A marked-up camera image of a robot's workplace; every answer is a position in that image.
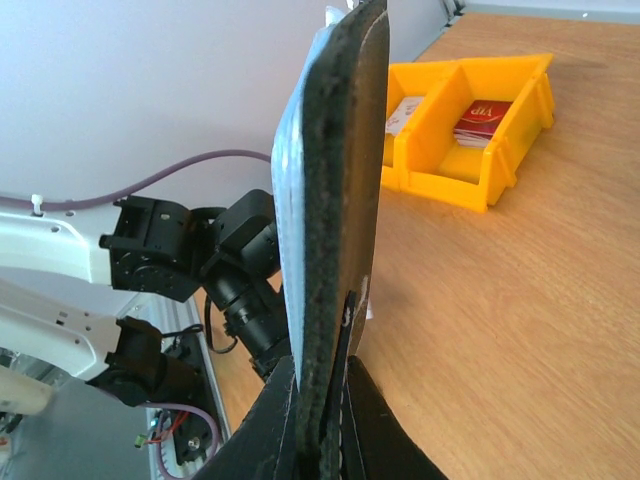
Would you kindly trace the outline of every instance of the yellow plastic tray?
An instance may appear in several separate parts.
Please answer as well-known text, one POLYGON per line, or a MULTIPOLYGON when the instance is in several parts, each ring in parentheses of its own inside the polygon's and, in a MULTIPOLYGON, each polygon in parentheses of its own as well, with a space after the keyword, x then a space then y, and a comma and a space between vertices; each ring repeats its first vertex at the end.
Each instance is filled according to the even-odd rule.
POLYGON ((387 118, 407 96, 424 96, 400 133, 385 136, 383 186, 477 212, 516 183, 516 169, 553 124, 546 70, 552 54, 394 64, 387 118), (512 102, 489 145, 460 147, 453 129, 474 100, 512 102))

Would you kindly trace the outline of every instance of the screw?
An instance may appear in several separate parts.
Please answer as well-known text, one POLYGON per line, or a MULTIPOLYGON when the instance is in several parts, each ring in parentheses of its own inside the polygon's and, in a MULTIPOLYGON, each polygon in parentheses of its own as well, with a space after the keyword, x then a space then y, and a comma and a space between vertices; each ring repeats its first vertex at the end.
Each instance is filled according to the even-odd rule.
POLYGON ((194 452, 200 448, 200 439, 198 437, 193 437, 187 442, 187 445, 189 446, 189 450, 194 452))

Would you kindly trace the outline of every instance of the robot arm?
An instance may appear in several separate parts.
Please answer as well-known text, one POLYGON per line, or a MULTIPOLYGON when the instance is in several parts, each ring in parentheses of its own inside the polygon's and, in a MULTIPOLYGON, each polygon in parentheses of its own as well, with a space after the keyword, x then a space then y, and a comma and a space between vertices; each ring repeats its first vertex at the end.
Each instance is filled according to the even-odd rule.
MULTIPOLYGON (((273 200, 254 190, 229 209, 189 210, 128 197, 115 205, 42 216, 0 210, 0 265, 61 273, 114 289, 186 301, 204 287, 255 370, 287 355, 273 200)), ((45 360, 128 405, 189 403, 199 373, 161 352, 143 320, 96 316, 0 283, 0 346, 45 360)))
MULTIPOLYGON (((266 283, 279 259, 273 206, 264 192, 250 192, 224 211, 129 197, 115 205, 118 215, 105 207, 108 222, 96 223, 97 231, 89 228, 93 223, 81 231, 75 221, 44 217, 54 222, 46 225, 50 234, 69 225, 67 240, 56 245, 60 253, 77 255, 71 261, 40 254, 53 258, 45 269, 179 301, 202 286, 224 312, 227 332, 249 349, 256 371, 263 378, 273 372, 241 428, 197 479, 446 478, 402 430, 362 363, 349 357, 355 323, 362 320, 356 295, 373 261, 388 52, 386 0, 368 0, 336 26, 305 75, 295 127, 304 144, 302 190, 284 190, 292 202, 302 202, 305 215, 304 238, 295 240, 305 248, 299 379, 292 357, 285 356, 282 299, 266 283)), ((48 240, 39 241, 46 232, 25 233, 32 246, 15 254, 29 257, 33 248, 51 248, 48 240)), ((29 259, 3 262, 42 269, 29 259)), ((87 356, 84 367, 78 362, 78 374, 100 372, 89 383, 130 404, 192 389, 189 382, 197 378, 159 353, 160 332, 128 318, 116 325, 121 331, 115 349, 109 342, 100 353, 95 348, 95 358, 87 356), (96 366, 88 368, 92 362, 96 366)), ((78 334, 81 327, 71 331, 78 334)), ((156 452, 161 462, 162 452, 156 452)))

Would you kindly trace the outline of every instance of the card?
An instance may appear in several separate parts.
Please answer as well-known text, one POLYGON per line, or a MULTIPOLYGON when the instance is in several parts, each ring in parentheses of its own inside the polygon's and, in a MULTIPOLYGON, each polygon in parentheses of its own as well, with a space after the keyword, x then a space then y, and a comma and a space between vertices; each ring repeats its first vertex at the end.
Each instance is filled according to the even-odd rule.
POLYGON ((458 143, 463 147, 486 147, 510 106, 511 102, 474 101, 453 129, 458 143))
POLYGON ((391 114, 385 125, 385 133, 390 133, 394 137, 400 133, 404 126, 415 112, 420 102, 424 97, 404 97, 396 108, 395 112, 391 114))

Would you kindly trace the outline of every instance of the cable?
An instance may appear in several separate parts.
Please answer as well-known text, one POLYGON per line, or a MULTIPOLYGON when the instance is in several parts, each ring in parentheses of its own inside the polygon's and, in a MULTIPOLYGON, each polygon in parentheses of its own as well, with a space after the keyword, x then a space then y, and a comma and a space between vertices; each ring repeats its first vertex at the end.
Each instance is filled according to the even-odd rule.
MULTIPOLYGON (((211 429, 211 446, 213 448, 213 452, 211 455, 209 455, 209 457, 205 460, 204 464, 202 465, 201 469, 208 463, 211 461, 211 459, 214 457, 215 452, 218 450, 218 446, 220 444, 220 432, 218 431, 218 426, 216 425, 216 422, 213 420, 213 418, 211 417, 211 415, 209 415, 207 412, 205 412, 204 410, 201 410, 197 407, 192 407, 191 405, 181 405, 178 403, 145 403, 142 404, 141 407, 146 407, 146 408, 159 408, 162 410, 180 410, 183 412, 189 412, 192 413, 194 415, 198 415, 199 417, 202 417, 202 419, 207 422, 207 425, 209 425, 209 428, 211 429)), ((156 462, 158 464, 158 468, 160 469, 160 473, 162 473, 162 475, 164 476, 165 480, 191 480, 192 478, 195 477, 195 473, 192 475, 189 475, 187 477, 175 477, 173 475, 171 475, 169 473, 169 471, 167 470, 166 465, 164 464, 164 460, 162 458, 162 444, 161 443, 157 443, 156 444, 156 462)))
POLYGON ((173 432, 175 432, 180 425, 182 425, 185 420, 187 419, 187 417, 191 415, 189 412, 180 412, 175 420, 173 421, 173 423, 169 426, 169 428, 165 431, 161 431, 162 428, 156 428, 155 430, 155 438, 150 438, 150 440, 147 440, 147 444, 151 444, 151 443, 162 443, 164 442, 167 438, 169 438, 169 435, 172 435, 173 432))
POLYGON ((202 332, 202 325, 199 323, 195 323, 193 325, 189 325, 183 330, 178 330, 177 332, 163 333, 162 338, 182 337, 184 335, 193 335, 194 333, 197 334, 200 332, 202 332))
POLYGON ((9 472, 9 465, 11 465, 11 462, 13 461, 13 449, 13 441, 12 438, 9 437, 9 457, 7 458, 7 461, 4 463, 4 465, 0 467, 0 480, 4 480, 7 477, 7 473, 9 472))
MULTIPOLYGON (((83 210, 86 208, 97 207, 99 205, 104 205, 107 203, 113 203, 116 200, 127 197, 129 195, 133 195, 134 193, 139 192, 140 190, 147 188, 154 183, 163 180, 164 178, 172 175, 183 168, 190 167, 191 165, 195 165, 197 163, 201 163, 207 160, 213 160, 215 158, 224 158, 224 157, 247 157, 247 158, 255 158, 257 160, 262 160, 264 162, 270 162, 271 157, 265 153, 256 152, 254 150, 242 150, 242 149, 227 149, 227 150, 214 150, 212 152, 201 153, 199 155, 195 155, 193 157, 186 158, 181 162, 178 162, 170 167, 165 168, 164 170, 160 170, 159 172, 151 175, 144 180, 141 180, 133 185, 130 185, 126 188, 118 190, 113 193, 108 193, 106 195, 101 195, 99 197, 88 198, 86 200, 68 200, 65 202, 47 202, 44 201, 39 204, 43 211, 49 212, 60 212, 67 210, 83 210)), ((34 204, 31 200, 23 200, 17 197, 12 196, 2 196, 0 195, 0 205, 5 207, 12 208, 28 208, 33 209, 34 204)))
POLYGON ((207 345, 211 349, 213 353, 217 353, 219 355, 224 355, 225 353, 231 352, 236 345, 238 344, 238 337, 233 337, 233 342, 228 347, 217 350, 213 346, 213 327, 211 326, 211 308, 213 307, 213 302, 211 301, 211 297, 207 295, 207 298, 204 300, 204 330, 205 336, 207 338, 207 345))

